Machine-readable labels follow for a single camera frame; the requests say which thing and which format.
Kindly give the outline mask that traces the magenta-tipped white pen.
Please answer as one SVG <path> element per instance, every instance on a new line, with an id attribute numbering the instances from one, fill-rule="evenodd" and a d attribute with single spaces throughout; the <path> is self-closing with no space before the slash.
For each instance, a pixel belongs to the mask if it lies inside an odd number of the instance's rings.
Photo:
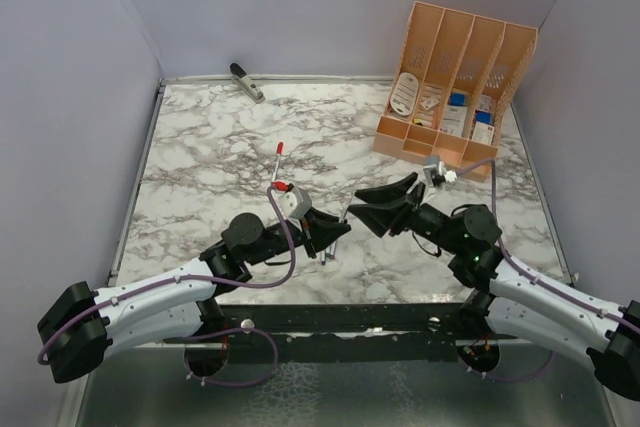
<path id="1" fill-rule="evenodd" d="M 342 209 L 342 211 L 341 211 L 341 215 L 340 215 L 340 217 L 339 217 L 339 222 L 340 222 L 340 223 L 345 223 L 345 222 L 346 222 L 346 217 L 347 217 L 347 214 L 348 214 L 348 212 L 349 212 L 349 211 L 348 211 L 348 209 L 349 209 L 349 207 L 350 207 L 350 205 L 351 205 L 351 202 L 352 202 L 351 200 L 348 200 L 348 201 L 345 203 L 345 205 L 344 205 L 344 207 L 343 207 L 343 209 Z"/>

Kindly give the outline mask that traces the red-tipped white pen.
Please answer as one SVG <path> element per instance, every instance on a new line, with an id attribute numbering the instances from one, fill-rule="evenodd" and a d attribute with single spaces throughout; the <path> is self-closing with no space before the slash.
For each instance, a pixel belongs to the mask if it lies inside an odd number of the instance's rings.
<path id="1" fill-rule="evenodd" d="M 275 167 L 272 174 L 272 180 L 271 180 L 272 183 L 276 183 L 279 180 L 278 174 L 281 166 L 283 149 L 284 149 L 284 142 L 279 142 L 276 148 L 276 162 L 275 162 Z"/>

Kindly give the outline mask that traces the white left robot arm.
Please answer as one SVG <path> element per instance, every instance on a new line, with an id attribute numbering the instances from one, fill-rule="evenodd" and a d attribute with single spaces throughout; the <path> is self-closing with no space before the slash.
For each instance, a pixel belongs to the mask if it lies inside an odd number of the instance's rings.
<path id="1" fill-rule="evenodd" d="M 62 384 L 145 343 L 193 336 L 210 341 L 224 324 L 216 297 L 239 287 L 258 287 L 251 266 L 281 254 L 294 256 L 297 248 L 314 257 L 350 229 L 346 221 L 317 209 L 298 224 L 281 218 L 271 226 L 246 212 L 231 220 L 220 241 L 163 274 L 111 288 L 75 283 L 37 324 L 42 341 L 37 361 Z"/>

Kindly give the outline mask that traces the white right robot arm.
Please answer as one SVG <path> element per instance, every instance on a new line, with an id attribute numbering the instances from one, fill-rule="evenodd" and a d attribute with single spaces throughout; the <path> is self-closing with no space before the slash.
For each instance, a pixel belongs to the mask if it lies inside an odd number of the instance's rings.
<path id="1" fill-rule="evenodd" d="M 348 212 L 376 236 L 405 231 L 451 254 L 454 277 L 472 294 L 461 330 L 520 338 L 589 368 L 609 390 L 639 398 L 639 304 L 622 306 L 548 277 L 509 254 L 496 216 L 485 204 L 445 214 L 425 202 L 416 174 L 356 192 Z"/>

